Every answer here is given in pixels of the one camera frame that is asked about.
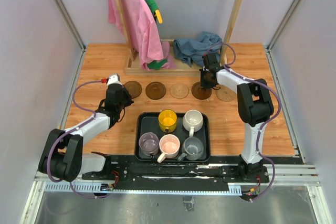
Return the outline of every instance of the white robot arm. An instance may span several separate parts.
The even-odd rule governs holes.
[[[226,69],[222,69],[219,72],[217,72],[217,82],[220,85],[226,86],[235,93],[237,93],[237,87],[240,84],[246,83],[249,84],[250,82],[245,81],[236,75],[234,75],[232,72],[234,72],[232,69],[229,71]],[[256,124],[255,126],[251,126],[248,123],[245,123],[245,137],[244,137],[244,149],[241,153],[243,160],[247,164],[255,164],[258,163],[260,160],[262,160],[262,157],[258,155],[258,151],[256,150],[257,145],[257,133],[260,129],[261,123]],[[262,141],[264,139],[264,132],[265,132],[266,125],[262,128],[259,138],[259,150],[262,149]]]
[[[264,79],[249,79],[228,67],[220,66],[215,54],[205,55],[203,61],[202,88],[213,88],[220,84],[237,93],[238,113],[245,123],[244,149],[241,153],[240,170],[243,173],[242,177],[253,176],[263,166],[263,159],[259,152],[262,149],[266,122],[274,112],[269,91],[260,85],[260,83],[267,85],[266,81]]]
[[[119,122],[122,110],[133,101],[117,74],[101,82],[108,85],[106,98],[100,102],[96,111],[92,111],[92,116],[73,127],[54,129],[49,133],[38,166],[40,172],[71,182],[78,174],[103,169],[105,157],[95,153],[83,154],[83,146]],[[65,153],[58,152],[58,149],[65,147]]]

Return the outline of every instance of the pink shirt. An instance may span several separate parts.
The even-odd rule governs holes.
[[[122,0],[122,2],[132,46],[139,52],[140,66],[149,70],[148,63],[153,60],[167,59],[168,62],[162,68],[176,68],[172,57],[169,55],[169,42],[161,43],[158,27],[145,0]],[[123,33],[116,0],[108,0],[108,3],[109,22],[115,23],[118,30]]]

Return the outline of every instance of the green cloth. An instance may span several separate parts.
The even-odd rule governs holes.
[[[161,60],[160,62],[153,60],[151,63],[148,63],[147,66],[149,69],[159,70],[167,61],[167,59]]]
[[[155,0],[145,0],[145,1],[147,5],[149,6],[149,9],[151,10],[151,13],[153,14],[153,17],[156,22],[157,17],[155,16],[155,11],[159,9],[158,5],[156,4]]]

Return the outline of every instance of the blue cloth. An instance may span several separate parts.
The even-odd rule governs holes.
[[[192,61],[197,65],[203,67],[203,54],[215,43],[223,42],[223,40],[217,34],[208,33],[206,31],[201,32],[196,39],[176,39],[173,43],[174,55],[176,59],[182,60],[183,63],[187,63],[191,67]],[[214,46],[209,52],[216,53],[218,62],[220,61],[220,55],[218,50],[222,48],[222,45]]]

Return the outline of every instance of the cork coaster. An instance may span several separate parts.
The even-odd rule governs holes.
[[[222,85],[219,85],[218,87],[220,87],[220,89],[216,90],[216,95],[220,100],[230,102],[236,98],[236,93],[228,87]]]
[[[152,100],[158,100],[166,94],[166,87],[160,82],[149,83],[146,87],[146,95]]]
[[[185,84],[177,83],[170,88],[170,94],[175,98],[182,99],[189,94],[189,88]]]
[[[142,92],[142,87],[137,81],[126,82],[124,86],[131,95],[132,99],[137,98]]]
[[[199,100],[208,99],[211,96],[212,90],[211,89],[202,89],[201,83],[197,82],[191,88],[191,93],[193,96]]]

